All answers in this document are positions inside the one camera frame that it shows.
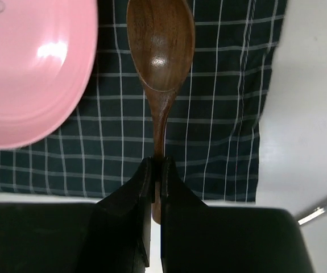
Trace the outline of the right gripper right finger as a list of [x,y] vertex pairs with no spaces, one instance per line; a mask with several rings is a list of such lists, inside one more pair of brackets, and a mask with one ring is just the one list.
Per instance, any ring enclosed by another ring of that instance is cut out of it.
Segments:
[[164,159],[161,189],[164,272],[312,272],[292,215],[282,209],[202,202]]

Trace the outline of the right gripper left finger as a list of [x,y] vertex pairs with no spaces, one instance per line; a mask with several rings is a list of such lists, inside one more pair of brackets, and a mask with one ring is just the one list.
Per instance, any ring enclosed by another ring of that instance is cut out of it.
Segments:
[[0,272],[144,272],[153,171],[143,159],[96,203],[0,202]]

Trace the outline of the dark checkered cloth napkin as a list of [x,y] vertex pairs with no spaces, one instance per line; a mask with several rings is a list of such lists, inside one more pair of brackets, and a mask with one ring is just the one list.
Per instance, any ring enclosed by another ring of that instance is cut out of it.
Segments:
[[[286,1],[190,1],[191,71],[167,122],[165,153],[204,200],[253,202],[259,119]],[[126,31],[126,1],[99,1],[92,77],[62,127],[31,146],[0,151],[0,192],[103,198],[153,153],[152,118]]]

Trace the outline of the silver table knife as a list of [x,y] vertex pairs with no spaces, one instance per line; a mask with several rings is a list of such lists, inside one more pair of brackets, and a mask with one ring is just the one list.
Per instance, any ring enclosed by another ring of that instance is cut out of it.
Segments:
[[327,197],[299,213],[295,219],[300,226],[303,226],[325,215],[327,215]]

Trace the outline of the pink plate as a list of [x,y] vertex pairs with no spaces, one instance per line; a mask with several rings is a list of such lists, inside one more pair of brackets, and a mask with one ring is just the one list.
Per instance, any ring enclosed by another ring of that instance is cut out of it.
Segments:
[[96,1],[0,1],[0,150],[35,143],[68,119],[97,38]]

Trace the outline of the brown wooden spoon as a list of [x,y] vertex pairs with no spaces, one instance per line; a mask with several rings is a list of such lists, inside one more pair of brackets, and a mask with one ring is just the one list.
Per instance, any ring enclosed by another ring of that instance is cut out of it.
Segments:
[[129,1],[126,13],[131,57],[153,123],[154,161],[164,159],[169,111],[193,62],[195,29],[187,1]]

